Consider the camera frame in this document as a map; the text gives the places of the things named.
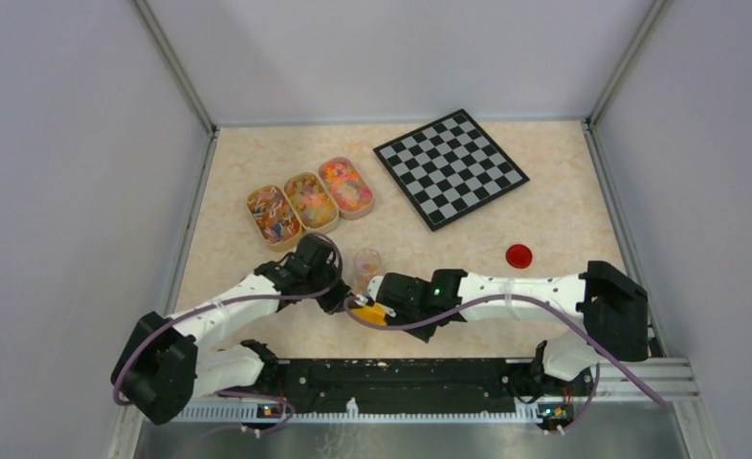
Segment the yellow plastic scoop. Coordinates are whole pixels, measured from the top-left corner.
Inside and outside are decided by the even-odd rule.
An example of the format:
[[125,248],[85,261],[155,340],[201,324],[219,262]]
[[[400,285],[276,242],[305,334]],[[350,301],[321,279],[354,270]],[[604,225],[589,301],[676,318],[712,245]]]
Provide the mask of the yellow plastic scoop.
[[351,311],[355,317],[373,325],[385,326],[387,319],[391,318],[390,309],[385,309],[378,303],[365,306],[354,304]]

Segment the clear glass jar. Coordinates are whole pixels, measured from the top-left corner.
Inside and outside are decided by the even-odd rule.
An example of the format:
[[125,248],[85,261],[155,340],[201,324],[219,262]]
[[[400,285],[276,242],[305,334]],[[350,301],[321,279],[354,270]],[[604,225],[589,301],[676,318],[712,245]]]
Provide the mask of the clear glass jar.
[[364,289],[370,280],[383,274],[383,260],[374,249],[366,248],[357,251],[353,257],[354,279],[360,289]]

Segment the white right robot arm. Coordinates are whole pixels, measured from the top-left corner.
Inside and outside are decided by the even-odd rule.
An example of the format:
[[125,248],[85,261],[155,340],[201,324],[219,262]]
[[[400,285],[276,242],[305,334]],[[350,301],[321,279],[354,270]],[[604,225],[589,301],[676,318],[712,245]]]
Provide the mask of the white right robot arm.
[[497,277],[440,269],[424,280],[386,273],[369,281],[368,299],[387,308],[386,322],[429,340],[451,320],[553,321],[566,326],[545,342],[531,368],[534,386],[556,394],[602,360],[645,361],[649,354],[648,294],[606,261],[555,277]]

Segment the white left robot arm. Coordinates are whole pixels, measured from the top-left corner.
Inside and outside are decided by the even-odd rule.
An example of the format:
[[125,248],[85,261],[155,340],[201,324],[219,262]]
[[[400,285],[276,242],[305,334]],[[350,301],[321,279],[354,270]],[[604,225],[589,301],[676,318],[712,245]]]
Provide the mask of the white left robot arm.
[[265,395],[276,386],[275,367],[245,345],[220,350],[218,344],[303,300],[314,300],[333,314],[348,292],[338,246],[325,235],[309,233],[278,261],[262,263],[192,309],[142,316],[112,371],[113,401],[135,406],[159,426],[194,398],[234,387]]

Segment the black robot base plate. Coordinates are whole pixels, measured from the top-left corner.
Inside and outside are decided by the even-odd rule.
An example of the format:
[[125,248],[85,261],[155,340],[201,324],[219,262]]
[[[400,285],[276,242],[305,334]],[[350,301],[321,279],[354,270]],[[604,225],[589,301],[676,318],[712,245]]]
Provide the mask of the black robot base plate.
[[531,361],[484,359],[268,360],[246,391],[283,397],[299,414],[337,413],[354,401],[364,414],[511,413],[524,402],[584,397],[589,370],[570,382]]

